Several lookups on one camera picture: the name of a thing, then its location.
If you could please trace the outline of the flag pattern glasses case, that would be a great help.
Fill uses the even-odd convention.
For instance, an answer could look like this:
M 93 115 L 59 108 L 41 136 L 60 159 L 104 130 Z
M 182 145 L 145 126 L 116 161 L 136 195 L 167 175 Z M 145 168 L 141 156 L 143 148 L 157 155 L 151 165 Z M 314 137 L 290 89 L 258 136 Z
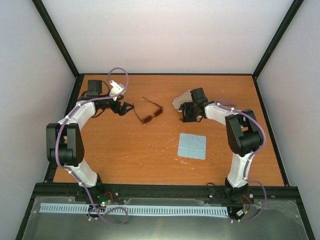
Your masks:
M 191 90 L 187 90 L 184 93 L 182 93 L 181 95 L 179 95 L 178 97 L 176 97 L 173 101 L 172 101 L 172 106 L 175 110 L 177 110 L 178 112 L 182 112 L 182 107 L 181 105 L 184 103 L 192 103 L 192 95 L 191 95 Z

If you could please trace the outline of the blue cleaning cloth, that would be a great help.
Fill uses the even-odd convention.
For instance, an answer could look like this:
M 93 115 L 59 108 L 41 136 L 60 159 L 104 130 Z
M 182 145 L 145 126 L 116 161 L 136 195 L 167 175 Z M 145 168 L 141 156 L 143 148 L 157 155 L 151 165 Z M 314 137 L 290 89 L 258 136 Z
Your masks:
M 206 159 L 207 138 L 202 135 L 181 133 L 177 155 L 179 157 L 205 160 Z

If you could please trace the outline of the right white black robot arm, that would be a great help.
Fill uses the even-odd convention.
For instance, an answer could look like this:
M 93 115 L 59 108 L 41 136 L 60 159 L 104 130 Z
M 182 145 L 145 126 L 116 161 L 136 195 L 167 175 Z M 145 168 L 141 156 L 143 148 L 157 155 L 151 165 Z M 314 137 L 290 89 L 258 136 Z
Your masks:
M 172 101 L 182 113 L 183 123 L 216 121 L 226 127 L 227 142 L 232 151 L 230 172 L 225 179 L 224 196 L 229 201 L 246 194 L 249 170 L 255 155 L 266 145 L 266 133 L 251 109 L 238 110 L 232 103 L 209 101 L 203 88 L 187 90 Z

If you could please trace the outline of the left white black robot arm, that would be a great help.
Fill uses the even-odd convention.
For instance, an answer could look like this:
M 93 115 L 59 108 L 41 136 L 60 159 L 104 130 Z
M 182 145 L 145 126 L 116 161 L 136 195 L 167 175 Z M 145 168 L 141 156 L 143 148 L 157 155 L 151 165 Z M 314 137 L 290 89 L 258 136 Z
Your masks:
M 87 89 L 71 112 L 59 122 L 46 126 L 48 161 L 56 163 L 72 175 L 81 187 L 87 188 L 86 195 L 95 202 L 103 198 L 105 190 L 101 177 L 85 160 L 81 130 L 90 118 L 98 117 L 107 109 L 123 116 L 134 108 L 130 103 L 121 103 L 126 86 L 110 80 L 106 83 L 107 93 L 103 93 L 104 84 L 102 80 L 89 80 Z

